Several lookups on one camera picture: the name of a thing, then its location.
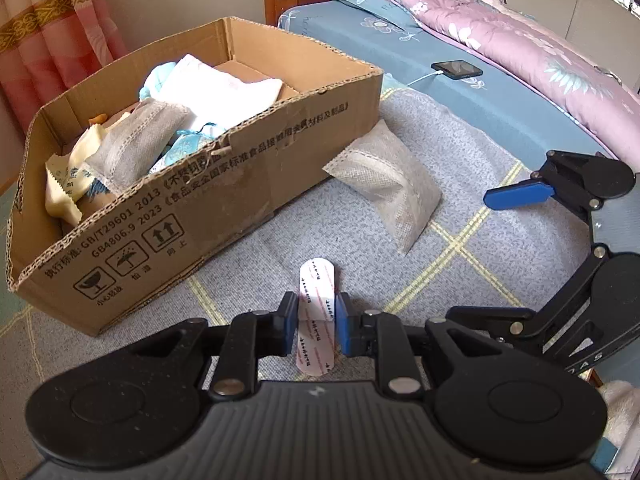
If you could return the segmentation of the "blue floral tasselled pouch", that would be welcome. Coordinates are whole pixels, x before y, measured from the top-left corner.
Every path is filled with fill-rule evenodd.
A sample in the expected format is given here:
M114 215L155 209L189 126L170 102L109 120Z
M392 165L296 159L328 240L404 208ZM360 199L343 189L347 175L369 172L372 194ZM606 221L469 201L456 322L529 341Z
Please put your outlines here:
M163 148L160 157L154 162L149 174L156 174L160 170L180 162L204 145L220 138L226 131L226 128L214 122L206 122L198 130L177 130Z

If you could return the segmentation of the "white pink printed strip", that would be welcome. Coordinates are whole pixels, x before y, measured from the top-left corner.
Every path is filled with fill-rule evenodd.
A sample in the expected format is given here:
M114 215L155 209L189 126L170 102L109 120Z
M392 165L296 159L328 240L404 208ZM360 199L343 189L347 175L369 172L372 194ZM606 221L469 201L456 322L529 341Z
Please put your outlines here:
M313 258L299 269L296 366L321 377L335 364L335 269Z

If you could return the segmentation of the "white cloth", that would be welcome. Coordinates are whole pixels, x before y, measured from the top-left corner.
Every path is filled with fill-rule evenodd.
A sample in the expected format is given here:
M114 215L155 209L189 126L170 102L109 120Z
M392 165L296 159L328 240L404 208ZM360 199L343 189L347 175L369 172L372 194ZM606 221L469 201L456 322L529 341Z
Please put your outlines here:
M154 100L187 107L194 118L183 129L198 130L214 122L228 130L272 107L282 86L274 78L243 82L187 54L176 62Z

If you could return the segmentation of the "pink orange curtain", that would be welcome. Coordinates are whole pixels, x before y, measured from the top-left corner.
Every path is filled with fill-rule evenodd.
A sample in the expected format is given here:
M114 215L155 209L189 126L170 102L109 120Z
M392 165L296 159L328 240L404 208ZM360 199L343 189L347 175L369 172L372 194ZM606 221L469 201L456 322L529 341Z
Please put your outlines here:
M126 53L106 0L1 0L1 87L24 130L40 107Z

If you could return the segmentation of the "pink floral quilt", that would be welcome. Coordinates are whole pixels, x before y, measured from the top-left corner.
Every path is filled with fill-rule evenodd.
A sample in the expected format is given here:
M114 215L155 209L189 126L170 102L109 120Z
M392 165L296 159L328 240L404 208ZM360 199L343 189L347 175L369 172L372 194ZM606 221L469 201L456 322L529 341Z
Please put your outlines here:
M639 99L563 38L499 0L394 1L429 32L464 44L524 81L639 169Z

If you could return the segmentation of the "yellow printed cloth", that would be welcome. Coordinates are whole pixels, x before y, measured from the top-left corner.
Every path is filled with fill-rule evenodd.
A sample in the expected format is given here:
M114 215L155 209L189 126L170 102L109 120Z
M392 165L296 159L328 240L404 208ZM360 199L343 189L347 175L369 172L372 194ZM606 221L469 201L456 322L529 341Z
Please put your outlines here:
M136 180L131 172L129 149L134 128L126 120L104 128L90 126L66 155L52 155L46 162L46 211L53 218L77 228L85 214L78 202L100 184L120 195Z

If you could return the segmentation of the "grey sachet pouch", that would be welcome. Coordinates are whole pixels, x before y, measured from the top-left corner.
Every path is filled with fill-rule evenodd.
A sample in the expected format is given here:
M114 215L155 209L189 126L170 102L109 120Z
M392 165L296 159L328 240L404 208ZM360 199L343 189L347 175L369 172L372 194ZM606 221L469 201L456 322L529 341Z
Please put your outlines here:
M111 193L122 195L149 172L175 132L193 118L185 106L147 98L108 128L84 168Z
M416 244L442 198L434 178L383 119L323 171L372 204L401 255Z

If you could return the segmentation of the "small orange object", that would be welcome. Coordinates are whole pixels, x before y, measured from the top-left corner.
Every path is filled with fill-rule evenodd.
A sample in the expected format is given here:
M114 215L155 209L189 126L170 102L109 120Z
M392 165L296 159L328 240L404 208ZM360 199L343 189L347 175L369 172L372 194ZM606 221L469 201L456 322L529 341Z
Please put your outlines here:
M103 125L104 122L107 122L108 119L108 115L105 113L99 114L94 116L93 118L89 119L89 125L93 126L93 125Z

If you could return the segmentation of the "black smartphone on bed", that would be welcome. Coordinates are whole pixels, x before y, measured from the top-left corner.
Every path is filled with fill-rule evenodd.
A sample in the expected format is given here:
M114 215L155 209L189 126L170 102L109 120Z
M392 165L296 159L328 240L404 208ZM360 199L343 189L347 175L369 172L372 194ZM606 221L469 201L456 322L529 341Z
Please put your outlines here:
M436 62L431 65L435 72L442 73L453 80L482 76L483 71L465 60Z

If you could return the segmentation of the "open cardboard box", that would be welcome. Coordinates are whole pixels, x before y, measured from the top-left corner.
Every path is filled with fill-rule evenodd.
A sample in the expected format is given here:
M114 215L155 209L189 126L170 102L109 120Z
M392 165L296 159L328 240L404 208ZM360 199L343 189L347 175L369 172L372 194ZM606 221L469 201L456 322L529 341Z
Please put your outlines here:
M278 78L280 100L65 231L50 216L47 159L96 115L134 107L143 78L190 54L248 82ZM157 40L41 107L29 125L6 236L6 284L94 336L183 280L303 194L378 122L383 73L309 37L242 18Z

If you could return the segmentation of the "white wardrobe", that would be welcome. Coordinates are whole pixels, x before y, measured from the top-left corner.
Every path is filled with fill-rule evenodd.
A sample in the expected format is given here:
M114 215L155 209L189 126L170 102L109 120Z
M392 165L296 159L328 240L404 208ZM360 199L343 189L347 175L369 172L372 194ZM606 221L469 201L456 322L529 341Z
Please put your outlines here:
M501 0L639 90L639 0Z

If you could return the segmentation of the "grey checked table cover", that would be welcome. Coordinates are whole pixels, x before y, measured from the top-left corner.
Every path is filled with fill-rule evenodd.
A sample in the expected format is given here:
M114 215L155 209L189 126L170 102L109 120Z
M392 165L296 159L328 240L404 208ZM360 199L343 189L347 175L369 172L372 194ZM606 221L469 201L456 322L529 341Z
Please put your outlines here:
M275 307L314 257L333 263L338 286L355 304L413 325L458 304L541 308L588 254L588 228L555 202L487 209L488 188L524 179L528 170L429 96L388 90L380 112L442 191L406 254L361 195L329 179L102 336L78 333L5 294L2 422L20 422L29 395L46 379L185 318L224 324Z

